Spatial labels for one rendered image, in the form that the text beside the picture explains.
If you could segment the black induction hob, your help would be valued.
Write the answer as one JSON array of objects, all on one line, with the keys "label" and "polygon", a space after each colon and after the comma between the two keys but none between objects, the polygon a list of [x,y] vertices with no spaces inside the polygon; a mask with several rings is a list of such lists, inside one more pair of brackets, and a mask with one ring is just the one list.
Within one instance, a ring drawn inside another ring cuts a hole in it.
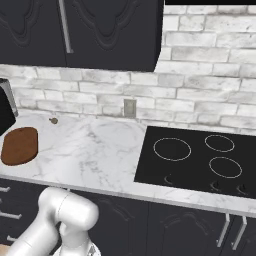
[{"label": "black induction hob", "polygon": [[134,180],[256,199],[256,136],[149,126]]}]

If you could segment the dark upper cupboard door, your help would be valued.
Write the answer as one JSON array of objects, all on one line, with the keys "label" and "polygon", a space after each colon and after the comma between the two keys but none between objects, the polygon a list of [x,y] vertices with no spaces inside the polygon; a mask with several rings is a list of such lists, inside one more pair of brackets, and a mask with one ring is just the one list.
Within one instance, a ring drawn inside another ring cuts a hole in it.
[{"label": "dark upper cupboard door", "polygon": [[152,72],[162,40],[164,0],[64,0],[70,68]]},{"label": "dark upper cupboard door", "polygon": [[0,0],[0,64],[66,65],[58,0]]}]

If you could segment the black and silver appliance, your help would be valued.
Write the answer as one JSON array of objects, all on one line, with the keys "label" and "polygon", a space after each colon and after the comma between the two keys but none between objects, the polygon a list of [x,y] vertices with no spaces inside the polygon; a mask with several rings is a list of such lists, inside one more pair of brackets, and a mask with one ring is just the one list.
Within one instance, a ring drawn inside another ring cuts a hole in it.
[{"label": "black and silver appliance", "polygon": [[0,78],[0,136],[2,136],[18,117],[18,110],[8,79]]}]

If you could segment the dark lower cupboard door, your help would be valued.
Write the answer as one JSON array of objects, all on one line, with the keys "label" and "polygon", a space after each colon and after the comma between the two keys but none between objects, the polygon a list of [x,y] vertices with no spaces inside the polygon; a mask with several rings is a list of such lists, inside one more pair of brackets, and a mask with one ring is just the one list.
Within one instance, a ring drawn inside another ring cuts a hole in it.
[{"label": "dark lower cupboard door", "polygon": [[216,246],[226,213],[151,203],[149,205],[147,256],[220,256]]},{"label": "dark lower cupboard door", "polygon": [[256,218],[247,219],[247,226],[242,235],[237,249],[232,250],[231,242],[236,238],[240,225],[242,223],[242,217],[236,216],[232,227],[232,237],[231,237],[231,255],[232,256],[256,256]]},{"label": "dark lower cupboard door", "polygon": [[102,256],[146,256],[148,203],[73,190],[95,203],[99,219],[89,236]]}]

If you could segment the dark drawer front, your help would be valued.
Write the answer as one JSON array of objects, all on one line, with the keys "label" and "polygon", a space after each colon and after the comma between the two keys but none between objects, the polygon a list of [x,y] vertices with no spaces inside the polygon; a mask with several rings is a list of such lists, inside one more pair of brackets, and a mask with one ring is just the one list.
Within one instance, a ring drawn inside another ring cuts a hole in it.
[{"label": "dark drawer front", "polygon": [[22,228],[13,228],[13,227],[6,227],[0,228],[0,244],[3,245],[12,245],[14,242],[8,241],[6,238],[7,236],[11,236],[13,238],[19,238],[19,236],[24,232]]},{"label": "dark drawer front", "polygon": [[8,231],[10,229],[27,228],[35,219],[38,207],[26,203],[12,202],[11,204],[0,204],[0,211],[20,216],[20,218],[0,216],[0,231]]},{"label": "dark drawer front", "polygon": [[1,208],[4,205],[19,203],[35,204],[38,202],[40,194],[48,188],[48,185],[0,178],[0,188],[9,188],[7,192],[0,192]]}]

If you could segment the brown oval cutting board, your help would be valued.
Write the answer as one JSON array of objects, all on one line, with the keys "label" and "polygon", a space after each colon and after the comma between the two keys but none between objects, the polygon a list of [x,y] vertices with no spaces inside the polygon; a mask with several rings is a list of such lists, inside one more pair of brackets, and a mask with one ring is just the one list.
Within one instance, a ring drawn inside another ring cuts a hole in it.
[{"label": "brown oval cutting board", "polygon": [[38,132],[33,127],[17,128],[4,137],[1,161],[17,166],[33,160],[38,154]]}]

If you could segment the dark cupboard door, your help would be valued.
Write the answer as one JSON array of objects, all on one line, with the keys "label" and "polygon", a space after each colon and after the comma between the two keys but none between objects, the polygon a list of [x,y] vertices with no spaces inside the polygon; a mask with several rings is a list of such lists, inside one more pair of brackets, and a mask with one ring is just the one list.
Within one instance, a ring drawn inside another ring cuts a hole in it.
[{"label": "dark cupboard door", "polygon": [[147,256],[220,256],[216,246],[226,213],[151,203],[149,205]]},{"label": "dark cupboard door", "polygon": [[164,0],[64,0],[70,68],[152,72],[162,40]]},{"label": "dark cupboard door", "polygon": [[231,255],[232,256],[256,256],[256,218],[247,219],[247,226],[242,235],[237,249],[232,250],[231,242],[236,238],[240,225],[242,223],[242,217],[236,216],[232,227],[232,237],[231,237]]},{"label": "dark cupboard door", "polygon": [[73,190],[95,203],[99,219],[89,236],[102,256],[146,256],[148,203]]},{"label": "dark cupboard door", "polygon": [[58,0],[0,0],[0,64],[66,65]]}]

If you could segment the grey wall outlet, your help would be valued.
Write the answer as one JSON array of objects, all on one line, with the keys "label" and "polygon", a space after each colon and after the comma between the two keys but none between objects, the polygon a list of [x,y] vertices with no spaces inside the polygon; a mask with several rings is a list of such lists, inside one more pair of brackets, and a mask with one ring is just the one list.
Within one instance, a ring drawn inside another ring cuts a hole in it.
[{"label": "grey wall outlet", "polygon": [[124,100],[124,116],[128,118],[136,117],[136,101],[134,99]]}]

